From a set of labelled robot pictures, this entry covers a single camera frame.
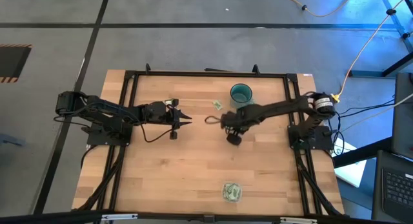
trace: glass cup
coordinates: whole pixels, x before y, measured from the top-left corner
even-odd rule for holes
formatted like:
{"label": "glass cup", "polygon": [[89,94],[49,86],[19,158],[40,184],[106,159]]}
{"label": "glass cup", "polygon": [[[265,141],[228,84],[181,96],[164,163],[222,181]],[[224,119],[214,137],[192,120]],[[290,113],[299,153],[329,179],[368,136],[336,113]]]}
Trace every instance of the glass cup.
{"label": "glass cup", "polygon": [[230,91],[231,107],[241,108],[252,103],[252,90],[243,83],[234,85]]}

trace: black cable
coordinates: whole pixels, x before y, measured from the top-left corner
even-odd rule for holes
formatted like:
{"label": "black cable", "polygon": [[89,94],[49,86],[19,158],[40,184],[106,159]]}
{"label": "black cable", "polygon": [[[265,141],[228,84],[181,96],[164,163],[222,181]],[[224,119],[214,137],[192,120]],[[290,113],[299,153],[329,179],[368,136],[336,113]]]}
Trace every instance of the black cable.
{"label": "black cable", "polygon": [[83,167],[83,161],[85,160],[86,155],[93,150],[97,145],[91,145],[90,148],[83,154],[82,159],[80,160],[80,168],[82,169]]}
{"label": "black cable", "polygon": [[337,215],[340,216],[340,212],[338,212],[331,202],[325,197],[323,191],[318,187],[317,183],[311,178],[310,174],[308,173],[307,168],[304,166],[303,160],[301,157],[296,158],[298,163],[298,169],[300,173],[304,176],[307,183],[310,185],[311,189],[316,194],[317,198],[320,200],[321,204],[324,206],[325,210],[327,211],[328,215]]}
{"label": "black cable", "polygon": [[341,116],[341,117],[350,117],[350,116],[353,116],[353,115],[356,115],[356,114],[359,114],[359,113],[362,113],[362,112],[365,112],[365,111],[368,111],[368,110],[372,110],[372,109],[375,109],[375,108],[388,107],[388,106],[392,106],[392,105],[394,105],[394,104],[387,104],[387,105],[380,105],[380,106],[376,106],[376,107],[366,108],[366,109],[360,110],[358,112],[355,112],[355,113],[352,113],[352,114],[347,114],[347,115],[344,115],[344,116]]}
{"label": "black cable", "polygon": [[341,149],[341,152],[340,152],[340,154],[337,154],[337,152],[336,151],[334,151],[334,153],[336,153],[336,155],[341,155],[343,152],[344,152],[344,144],[345,144],[345,140],[344,140],[344,136],[343,136],[343,133],[341,133],[340,131],[337,131],[337,133],[341,136],[341,138],[343,139],[343,146],[341,147],[342,149]]}
{"label": "black cable", "polygon": [[60,116],[53,117],[53,121],[57,121],[57,122],[61,122],[61,123],[76,124],[76,125],[81,125],[81,126],[84,126],[84,127],[90,128],[88,125],[85,125],[85,124],[82,124],[82,123],[76,123],[76,122],[73,122],[73,121],[63,121],[63,120],[57,120],[59,117],[60,117]]}
{"label": "black cable", "polygon": [[328,127],[330,127],[330,131],[333,131],[330,120],[328,120]]}
{"label": "black cable", "polygon": [[60,113],[65,115],[66,117],[73,117],[74,115],[76,115],[76,114],[82,112],[83,110],[87,109],[89,106],[96,105],[96,104],[103,104],[103,103],[91,103],[91,104],[85,105],[84,107],[82,107],[82,108],[80,108],[76,111],[73,111],[73,112],[62,111]]}
{"label": "black cable", "polygon": [[154,138],[154,139],[152,139],[152,140],[147,140],[147,139],[146,139],[145,130],[144,130],[144,128],[143,128],[143,125],[141,125],[141,128],[142,128],[142,133],[143,133],[143,139],[144,139],[147,143],[154,142],[154,141],[160,139],[160,138],[161,138],[162,136],[164,136],[165,134],[167,134],[167,133],[169,133],[169,132],[172,131],[172,129],[167,130],[167,131],[163,132],[160,136],[158,136],[158,137],[156,137],[156,138]]}
{"label": "black cable", "polygon": [[336,114],[337,114],[338,124],[337,124],[337,131],[334,134],[333,143],[335,143],[337,141],[337,138],[338,138],[338,135],[339,135],[339,132],[340,132],[340,128],[341,128],[341,116],[337,112],[336,112]]}
{"label": "black cable", "polygon": [[348,110],[346,110],[346,111],[344,111],[344,112],[342,112],[342,113],[339,113],[340,115],[341,114],[345,114],[345,113],[347,113],[348,111],[350,111],[350,110],[352,110],[352,109],[364,109],[364,108],[373,108],[373,107],[381,107],[382,105],[387,105],[387,104],[389,104],[390,102],[392,102],[392,101],[394,101],[394,99],[391,99],[390,101],[387,101],[387,102],[384,102],[383,104],[381,104],[381,105],[372,105],[372,106],[369,106],[369,107],[353,107],[353,108],[349,108]]}
{"label": "black cable", "polygon": [[90,210],[94,206],[98,197],[102,194],[103,191],[105,191],[110,180],[112,179],[114,174],[119,170],[121,161],[120,157],[120,154],[118,154],[117,159],[113,164],[112,168],[110,168],[108,174],[102,179],[102,182],[99,184],[99,186],[97,186],[93,194],[86,200],[85,204],[80,206],[78,210]]}
{"label": "black cable", "polygon": [[[210,119],[210,118],[215,119],[216,121],[208,121],[208,119]],[[218,123],[221,122],[221,119],[216,117],[216,116],[208,116],[208,117],[205,118],[204,122],[206,124],[218,124]]]}

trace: wooden table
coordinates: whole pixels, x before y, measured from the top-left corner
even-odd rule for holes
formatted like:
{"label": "wooden table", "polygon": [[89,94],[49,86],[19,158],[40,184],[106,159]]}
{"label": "wooden table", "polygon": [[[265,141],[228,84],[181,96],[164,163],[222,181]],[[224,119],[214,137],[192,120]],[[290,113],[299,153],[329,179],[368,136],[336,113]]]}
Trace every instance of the wooden table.
{"label": "wooden table", "polygon": [[[124,70],[108,71],[102,99],[119,102],[124,74]],[[297,76],[302,94],[315,91],[312,75]],[[117,211],[303,215],[294,153],[287,138],[287,115],[272,117],[252,127],[239,147],[226,141],[225,131],[219,125],[204,123],[207,116],[219,117],[230,109],[229,91],[236,83],[249,85],[256,103],[264,105],[285,100],[282,79],[139,76],[135,105],[178,98],[178,108],[192,117],[193,123],[177,131],[177,140],[169,140],[166,135],[153,143],[146,143],[141,128],[134,127],[126,148]],[[125,105],[129,101],[130,87]],[[224,109],[216,110],[213,100],[220,100]],[[147,138],[153,139],[170,127],[144,125],[144,128]],[[100,183],[107,152],[108,146],[99,146],[85,158],[73,208],[81,206]],[[321,150],[313,150],[312,155],[319,187],[343,213],[332,160]],[[239,203],[229,203],[222,198],[221,190],[226,182],[242,186],[243,197]],[[111,185],[106,192],[106,208],[110,191]],[[314,212],[308,185],[307,194],[310,210]]]}

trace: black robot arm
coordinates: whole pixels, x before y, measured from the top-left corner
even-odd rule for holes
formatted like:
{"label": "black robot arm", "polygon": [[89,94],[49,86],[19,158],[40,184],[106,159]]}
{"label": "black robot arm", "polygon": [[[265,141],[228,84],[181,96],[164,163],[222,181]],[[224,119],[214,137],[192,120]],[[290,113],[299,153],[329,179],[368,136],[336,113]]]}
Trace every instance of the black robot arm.
{"label": "black robot arm", "polygon": [[191,119],[176,108],[178,103],[178,99],[171,99],[167,105],[156,101],[124,107],[82,92],[63,92],[59,94],[55,112],[59,117],[81,117],[92,122],[94,126],[82,128],[88,134],[98,131],[112,139],[130,138],[132,126],[150,123],[171,125],[170,139],[176,139],[175,130],[190,123],[180,122],[179,119]]}
{"label": "black robot arm", "polygon": [[289,130],[290,137],[308,140],[314,138],[314,129],[322,120],[334,116],[335,110],[332,98],[326,94],[311,93],[291,101],[282,101],[269,105],[247,105],[237,109],[236,113],[227,112],[221,116],[221,128],[228,132],[227,140],[238,145],[241,143],[240,134],[244,134],[250,127],[258,125],[268,117],[304,112],[308,118]]}

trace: black wire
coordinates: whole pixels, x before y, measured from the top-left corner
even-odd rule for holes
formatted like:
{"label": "black wire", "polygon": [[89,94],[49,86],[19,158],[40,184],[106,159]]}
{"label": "black wire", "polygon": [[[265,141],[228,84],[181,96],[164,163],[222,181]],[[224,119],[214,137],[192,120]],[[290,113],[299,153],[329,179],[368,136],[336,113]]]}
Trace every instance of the black wire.
{"label": "black wire", "polygon": [[165,134],[167,134],[167,133],[169,133],[169,132],[172,131],[172,129],[167,130],[167,131],[163,132],[160,136],[158,136],[158,137],[156,137],[156,138],[154,138],[154,139],[152,139],[152,140],[147,140],[147,139],[146,139],[145,130],[144,130],[144,128],[143,128],[143,125],[141,125],[141,128],[142,128],[142,133],[143,133],[143,139],[144,139],[147,143],[154,142],[154,141],[160,139],[160,138],[161,138],[162,136],[164,136]]}
{"label": "black wire", "polygon": [[80,168],[83,167],[83,161],[85,160],[86,155],[93,150],[97,145],[91,145],[90,148],[83,154],[82,159],[80,160]]}
{"label": "black wire", "polygon": [[339,114],[340,114],[340,115],[341,115],[341,114],[345,114],[345,113],[347,113],[348,111],[350,111],[350,110],[352,110],[352,109],[364,109],[364,108],[373,108],[373,107],[379,108],[379,107],[382,107],[383,105],[389,104],[389,103],[392,102],[392,101],[394,101],[394,99],[391,99],[390,101],[384,102],[384,103],[381,104],[381,105],[372,105],[372,106],[369,106],[369,107],[353,107],[353,108],[349,108],[348,110],[346,110],[346,111],[344,111],[344,112],[342,112],[342,113],[339,113]]}
{"label": "black wire", "polygon": [[63,121],[63,120],[57,120],[59,117],[60,117],[60,116],[53,117],[53,121],[57,121],[57,122],[61,122],[61,123],[76,124],[76,125],[81,125],[81,126],[84,126],[84,127],[90,128],[88,125],[85,125],[85,124],[82,124],[82,123],[76,123],[76,122],[73,122],[73,121]]}
{"label": "black wire", "polygon": [[65,115],[66,117],[72,117],[72,116],[74,116],[74,115],[82,112],[83,110],[87,109],[89,106],[96,105],[96,104],[103,104],[103,103],[91,103],[91,104],[85,105],[84,107],[82,107],[82,108],[80,108],[80,109],[78,109],[78,110],[76,110],[76,111],[73,111],[73,112],[61,112],[61,114]]}
{"label": "black wire", "polygon": [[345,144],[345,140],[344,140],[344,135],[343,135],[343,133],[341,133],[340,131],[337,131],[337,137],[336,137],[336,140],[337,140],[337,138],[338,138],[338,134],[341,136],[341,138],[343,139],[343,146],[342,146],[342,149],[341,149],[341,152],[340,152],[340,154],[337,154],[337,152],[334,152],[334,153],[336,153],[336,155],[341,155],[343,152],[344,152],[344,144]]}
{"label": "black wire", "polygon": [[[207,120],[210,119],[210,118],[215,119],[216,121],[207,121]],[[218,118],[218,117],[216,117],[216,116],[208,116],[208,117],[205,118],[204,122],[205,122],[206,124],[218,124],[218,123],[221,122],[221,119]]]}
{"label": "black wire", "polygon": [[120,169],[120,165],[121,165],[120,161],[121,161],[121,156],[120,154],[118,154],[115,163],[113,164],[112,168],[110,168],[109,170],[109,173],[102,179],[102,182],[99,184],[99,186],[97,186],[93,194],[86,200],[85,204],[83,204],[81,207],[78,208],[79,210],[90,210],[94,206],[98,197],[107,188],[114,174]]}
{"label": "black wire", "polygon": [[387,105],[380,105],[380,106],[376,106],[376,107],[366,108],[366,109],[360,110],[358,112],[355,112],[355,113],[352,113],[352,114],[347,114],[347,115],[344,115],[344,116],[341,116],[341,117],[350,117],[350,116],[359,114],[361,112],[365,112],[365,111],[372,110],[372,109],[375,109],[375,108],[388,107],[388,106],[392,106],[392,105],[394,105],[394,104],[387,104]]}
{"label": "black wire", "polygon": [[[400,105],[406,105],[406,104],[413,104],[413,103],[412,102],[403,102]],[[350,117],[350,116],[359,114],[359,113],[364,112],[364,111],[372,110],[372,109],[375,109],[375,108],[389,107],[389,106],[392,106],[392,105],[395,105],[395,104],[378,105],[376,107],[366,108],[364,110],[360,110],[359,112],[355,112],[355,113],[352,113],[352,114],[347,114],[347,115],[344,115],[344,116],[341,116],[341,117]]]}
{"label": "black wire", "polygon": [[333,128],[331,127],[331,122],[328,120],[328,127],[330,127],[330,130],[333,131]]}

